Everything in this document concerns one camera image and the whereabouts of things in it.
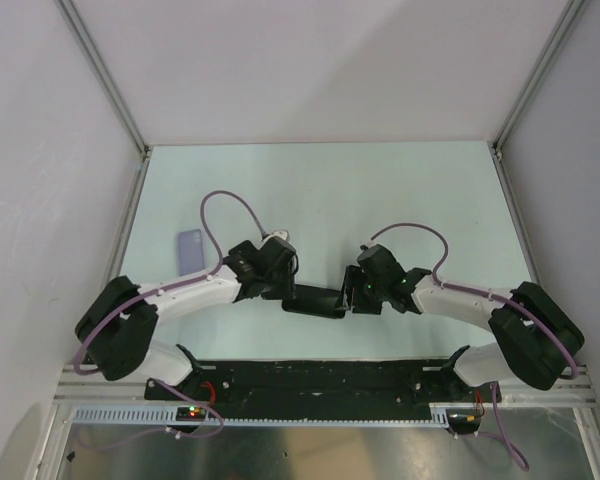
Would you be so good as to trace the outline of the aluminium frame post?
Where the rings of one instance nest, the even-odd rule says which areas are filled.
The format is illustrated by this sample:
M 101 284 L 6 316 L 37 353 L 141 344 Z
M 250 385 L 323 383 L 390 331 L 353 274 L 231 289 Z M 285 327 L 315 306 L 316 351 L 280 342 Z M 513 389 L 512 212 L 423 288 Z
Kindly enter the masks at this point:
M 137 126 L 127 102 L 75 2 L 58 0 L 55 1 L 55 4 L 135 150 L 141 159 L 146 158 L 150 147 Z
M 557 23 L 534 62 L 513 106 L 492 141 L 491 148 L 496 157 L 502 154 L 505 145 L 541 89 L 543 82 L 546 80 L 551 68 L 566 46 L 568 39 L 589 4 L 590 1 L 586 0 L 570 0 L 566 2 Z

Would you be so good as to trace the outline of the right aluminium frame post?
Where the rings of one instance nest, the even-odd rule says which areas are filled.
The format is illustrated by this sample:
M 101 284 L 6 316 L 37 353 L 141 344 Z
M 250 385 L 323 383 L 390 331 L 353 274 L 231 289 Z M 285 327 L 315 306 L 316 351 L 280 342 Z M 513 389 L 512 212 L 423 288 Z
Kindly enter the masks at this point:
M 505 145 L 541 89 L 543 82 L 546 80 L 551 68 L 566 46 L 568 39 L 589 4 L 590 1 L 586 0 L 570 0 L 566 2 L 557 23 L 534 62 L 513 106 L 492 141 L 491 148 L 496 157 L 502 154 Z

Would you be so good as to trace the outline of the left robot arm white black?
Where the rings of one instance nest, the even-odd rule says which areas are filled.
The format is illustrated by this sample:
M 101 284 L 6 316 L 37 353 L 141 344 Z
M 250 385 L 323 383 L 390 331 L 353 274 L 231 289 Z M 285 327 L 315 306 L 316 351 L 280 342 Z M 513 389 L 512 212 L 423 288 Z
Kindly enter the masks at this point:
M 89 356 L 95 373 L 118 381 L 138 373 L 167 384 L 181 399 L 201 389 L 197 361 L 183 346 L 155 339 L 166 321 L 218 305 L 252 298 L 287 300 L 295 295 L 297 252 L 285 230 L 266 235 L 260 246 L 244 241 L 218 267 L 170 283 L 137 285 L 119 276 L 106 285 L 75 327 L 81 343 L 77 362 Z

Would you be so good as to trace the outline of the lilac phone case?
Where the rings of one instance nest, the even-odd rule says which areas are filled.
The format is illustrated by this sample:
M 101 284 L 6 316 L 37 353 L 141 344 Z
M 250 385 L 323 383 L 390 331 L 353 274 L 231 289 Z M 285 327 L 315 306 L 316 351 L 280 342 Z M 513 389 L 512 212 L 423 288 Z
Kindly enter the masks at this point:
M 177 235 L 177 260 L 180 276 L 205 269 L 203 237 L 200 229 L 182 231 Z

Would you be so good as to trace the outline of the left aluminium frame post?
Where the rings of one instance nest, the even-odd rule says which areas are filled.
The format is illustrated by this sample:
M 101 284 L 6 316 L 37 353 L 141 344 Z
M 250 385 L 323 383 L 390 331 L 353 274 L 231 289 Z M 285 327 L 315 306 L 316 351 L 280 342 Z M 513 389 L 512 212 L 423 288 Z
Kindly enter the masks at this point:
M 55 4 L 135 150 L 141 159 L 146 158 L 150 147 L 137 126 L 127 102 L 75 2 L 58 0 L 55 1 Z

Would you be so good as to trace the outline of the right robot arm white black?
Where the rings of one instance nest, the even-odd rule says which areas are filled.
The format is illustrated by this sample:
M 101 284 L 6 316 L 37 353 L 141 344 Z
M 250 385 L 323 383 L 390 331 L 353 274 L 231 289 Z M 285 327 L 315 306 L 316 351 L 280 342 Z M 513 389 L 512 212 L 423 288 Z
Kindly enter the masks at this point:
M 584 336 L 537 284 L 483 290 L 445 281 L 423 269 L 404 269 L 384 246 L 366 248 L 345 270 L 337 307 L 378 315 L 384 305 L 415 315 L 449 317 L 489 331 L 493 343 L 457 350 L 442 376 L 444 393 L 466 400 L 479 386 L 517 378 L 541 391 L 576 372 Z

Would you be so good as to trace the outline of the black phone case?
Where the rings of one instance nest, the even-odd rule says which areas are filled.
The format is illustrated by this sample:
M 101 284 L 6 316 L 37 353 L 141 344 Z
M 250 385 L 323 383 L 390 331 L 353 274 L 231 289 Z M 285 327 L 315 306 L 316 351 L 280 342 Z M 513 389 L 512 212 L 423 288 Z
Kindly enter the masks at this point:
M 345 310 L 340 302 L 340 291 L 336 289 L 298 284 L 295 296 L 283 300 L 282 309 L 289 313 L 327 319 L 342 319 Z

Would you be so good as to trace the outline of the right controller board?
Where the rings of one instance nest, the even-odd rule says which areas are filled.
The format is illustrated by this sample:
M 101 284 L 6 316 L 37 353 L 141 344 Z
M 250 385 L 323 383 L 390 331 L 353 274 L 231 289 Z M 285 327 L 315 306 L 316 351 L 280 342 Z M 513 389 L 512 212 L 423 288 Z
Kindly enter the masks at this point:
M 475 434 L 480 427 L 482 416 L 469 410 L 451 409 L 446 411 L 448 431 L 453 435 Z

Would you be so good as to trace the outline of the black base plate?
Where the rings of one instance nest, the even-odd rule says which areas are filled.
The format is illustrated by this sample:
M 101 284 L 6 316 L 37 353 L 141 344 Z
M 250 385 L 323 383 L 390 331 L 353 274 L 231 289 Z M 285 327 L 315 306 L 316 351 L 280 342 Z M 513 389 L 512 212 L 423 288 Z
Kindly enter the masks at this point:
M 206 361 L 176 388 L 234 420 L 429 420 L 432 403 L 495 397 L 442 360 Z

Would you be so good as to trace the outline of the controller board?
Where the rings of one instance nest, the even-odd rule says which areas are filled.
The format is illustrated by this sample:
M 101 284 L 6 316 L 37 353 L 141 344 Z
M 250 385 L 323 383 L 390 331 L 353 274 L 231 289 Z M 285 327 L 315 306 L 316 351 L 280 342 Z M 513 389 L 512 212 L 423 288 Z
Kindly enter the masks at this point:
M 448 431 L 453 435 L 475 434 L 480 427 L 482 416 L 469 410 L 451 409 L 446 411 Z
M 207 417 L 205 408 L 196 406 L 178 407 L 176 410 L 177 421 L 201 421 Z

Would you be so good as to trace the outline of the left controller board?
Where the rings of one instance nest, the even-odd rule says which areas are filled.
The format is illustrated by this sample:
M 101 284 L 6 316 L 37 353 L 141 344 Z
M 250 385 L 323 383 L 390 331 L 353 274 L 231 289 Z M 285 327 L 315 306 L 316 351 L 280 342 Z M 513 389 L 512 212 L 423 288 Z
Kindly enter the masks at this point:
M 207 417 L 205 408 L 196 406 L 178 407 L 176 410 L 177 421 L 201 421 Z

